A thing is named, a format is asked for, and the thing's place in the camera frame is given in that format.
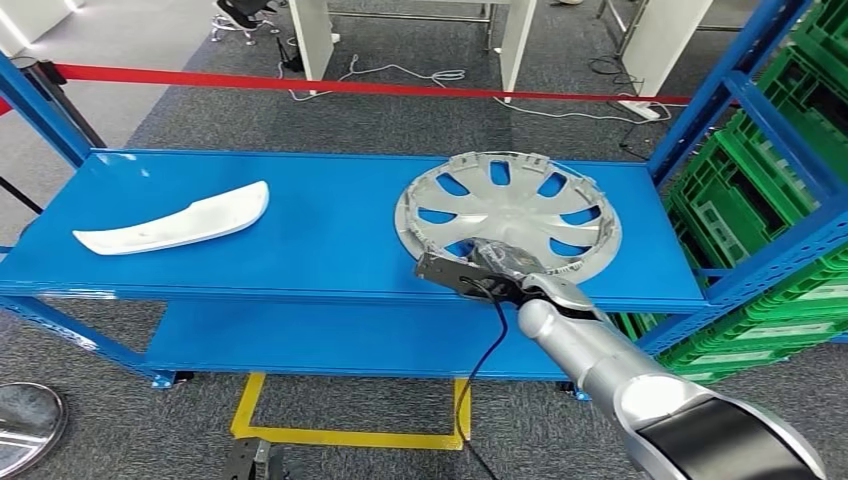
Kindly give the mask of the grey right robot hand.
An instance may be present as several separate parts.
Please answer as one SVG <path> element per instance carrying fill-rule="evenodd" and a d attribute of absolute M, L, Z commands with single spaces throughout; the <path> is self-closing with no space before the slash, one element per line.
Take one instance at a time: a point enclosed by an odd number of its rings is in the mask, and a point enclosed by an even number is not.
<path fill-rule="evenodd" d="M 500 240 L 473 237 L 465 241 L 461 256 L 479 279 L 522 282 L 532 274 L 547 274 L 541 261 L 527 250 Z"/>

